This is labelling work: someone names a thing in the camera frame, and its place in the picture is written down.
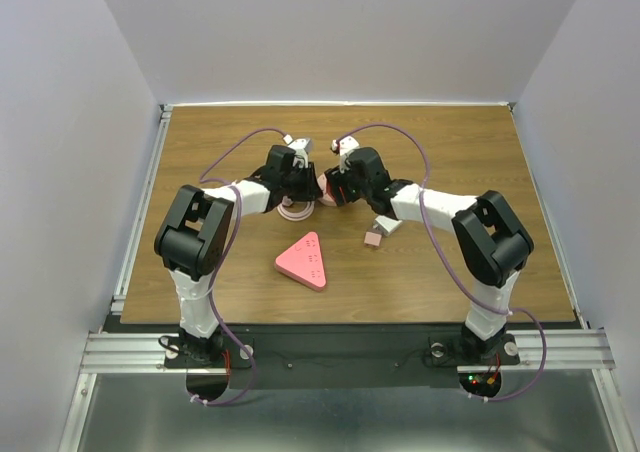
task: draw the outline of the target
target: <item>aluminum frame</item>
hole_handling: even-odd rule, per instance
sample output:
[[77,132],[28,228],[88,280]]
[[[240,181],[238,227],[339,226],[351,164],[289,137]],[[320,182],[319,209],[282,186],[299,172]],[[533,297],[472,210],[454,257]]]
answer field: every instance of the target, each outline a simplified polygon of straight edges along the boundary
[[149,161],[149,167],[147,168],[147,175],[144,181],[144,187],[142,190],[142,196],[138,203],[138,209],[129,236],[129,243],[125,252],[124,260],[122,262],[122,268],[120,269],[120,275],[116,283],[116,288],[113,292],[114,299],[124,298],[129,290],[129,279],[131,278],[131,272],[133,270],[133,263],[135,261],[136,253],[138,252],[138,246],[140,245],[140,235],[142,234],[142,228],[144,226],[144,220],[147,216],[147,210],[149,208],[149,201],[151,200],[151,192],[153,190],[153,184],[156,180],[156,174],[158,172],[158,165],[160,164],[160,157],[162,156],[162,149],[164,147],[164,141],[167,138],[167,132],[169,130],[169,122],[171,121],[171,111],[173,106],[162,106],[162,115],[160,116],[160,124],[158,125],[158,133],[151,152],[151,159]]
[[[516,338],[521,358],[511,371],[537,369],[542,355],[538,331],[510,331]],[[613,370],[615,362],[604,330],[546,330],[547,370],[593,370],[609,427],[620,451],[637,451],[631,427],[620,401]],[[60,451],[77,450],[87,420],[91,397],[99,374],[215,374],[222,368],[166,369],[165,350],[158,344],[162,335],[176,334],[90,334],[80,365],[80,375],[71,403]],[[459,372],[484,368],[459,367]]]
[[[181,104],[181,105],[247,105],[240,103],[216,103],[216,104]],[[302,105],[299,103],[287,103],[286,105]],[[361,105],[360,103],[345,102],[340,105]],[[407,105],[407,104],[377,104],[377,105]],[[149,167],[144,183],[143,192],[138,204],[134,226],[127,246],[123,265],[118,277],[117,285],[113,294],[112,313],[121,314],[124,307],[124,299],[129,287],[129,280],[133,269],[133,262],[136,256],[140,234],[147,214],[151,192],[156,178],[160,157],[164,141],[169,129],[171,115],[174,105],[163,105],[158,133],[152,150]],[[549,340],[548,369],[593,369],[594,379],[602,400],[607,420],[614,436],[616,445],[623,452],[637,451],[631,427],[627,420],[619,390],[616,383],[614,371],[615,363],[609,349],[606,335],[603,331],[591,331],[588,329],[586,320],[582,316],[578,301],[573,288],[571,275],[568,270],[564,252],[556,232],[555,226],[549,216],[544,200],[538,190],[535,177],[529,167],[527,167],[532,177],[534,189],[538,196],[543,217],[547,229],[551,236],[552,245],[556,253],[562,276],[565,281],[569,300],[576,312],[578,320],[582,325],[581,331],[554,331],[547,330]],[[80,445],[82,430],[89,411],[93,389],[99,373],[172,373],[164,369],[164,351],[157,344],[159,334],[91,334],[87,339],[87,350],[83,356],[81,373],[74,392],[73,400],[67,423],[60,444],[61,452],[77,450]],[[537,331],[516,331],[514,332],[519,344],[522,363],[519,366],[509,367],[519,370],[530,370],[537,368],[539,364],[541,349],[540,341],[537,338]],[[472,367],[461,367],[461,372],[474,371]],[[191,372],[197,373],[224,373],[222,369],[194,369]]]

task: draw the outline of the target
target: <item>white wall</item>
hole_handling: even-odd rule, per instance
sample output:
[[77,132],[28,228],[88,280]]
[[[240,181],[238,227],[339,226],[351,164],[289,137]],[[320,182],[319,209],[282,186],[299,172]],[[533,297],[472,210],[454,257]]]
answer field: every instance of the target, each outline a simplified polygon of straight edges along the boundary
[[605,326],[640,441],[640,5],[577,0],[516,106],[578,302]]
[[103,0],[0,0],[0,450],[57,450],[157,107]]
[[574,0],[106,0],[159,101],[520,97]]

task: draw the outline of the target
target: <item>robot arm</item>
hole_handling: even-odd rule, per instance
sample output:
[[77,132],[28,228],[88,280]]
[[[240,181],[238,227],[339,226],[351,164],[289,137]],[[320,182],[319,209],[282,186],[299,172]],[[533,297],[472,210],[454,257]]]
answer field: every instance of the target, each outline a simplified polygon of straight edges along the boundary
[[196,360],[211,360],[221,351],[221,338],[213,337],[218,320],[209,304],[211,277],[222,257],[231,220],[273,210],[289,197],[310,201],[322,195],[313,162],[311,139],[271,147],[267,160],[250,177],[216,189],[185,185],[178,191],[156,236],[154,249],[169,269],[180,301],[181,349]]
[[[337,205],[364,198],[374,212],[396,220],[423,222],[420,197],[433,227],[455,234],[467,268],[472,294],[493,309],[508,310],[513,286],[533,251],[533,240],[515,213],[495,191],[460,196],[423,189],[408,180],[392,180],[379,154],[345,137],[332,149],[340,165],[325,172]],[[463,335],[479,353],[490,350],[504,332],[506,316],[471,304]]]

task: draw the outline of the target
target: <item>screw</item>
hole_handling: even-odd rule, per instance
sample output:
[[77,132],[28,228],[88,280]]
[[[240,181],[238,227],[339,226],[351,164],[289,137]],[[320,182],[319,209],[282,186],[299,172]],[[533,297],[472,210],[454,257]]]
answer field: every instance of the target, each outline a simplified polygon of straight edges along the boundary
[[515,344],[515,342],[507,342],[506,344],[504,344],[504,351],[507,353],[507,355],[515,357],[516,355],[518,355],[518,346]]
[[[251,347],[250,345],[244,344],[244,348],[247,349],[247,351],[253,355],[253,347]],[[240,358],[243,360],[249,360],[249,356],[247,355],[247,352],[245,352],[244,350],[240,349]]]
[[441,359],[442,357],[444,357],[445,351],[446,349],[444,345],[442,345],[440,342],[434,342],[433,344],[431,344],[431,355],[433,355],[436,359]]

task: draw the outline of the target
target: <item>metal floor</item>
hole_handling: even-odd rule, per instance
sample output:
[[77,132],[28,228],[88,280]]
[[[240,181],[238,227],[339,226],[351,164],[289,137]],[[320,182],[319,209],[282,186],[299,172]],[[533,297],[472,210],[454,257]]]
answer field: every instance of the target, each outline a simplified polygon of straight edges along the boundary
[[[505,372],[504,391],[531,377]],[[426,387],[256,391],[241,402],[226,408],[191,404],[179,374],[102,375],[79,450],[616,450],[589,370],[547,371],[530,393],[500,404]]]

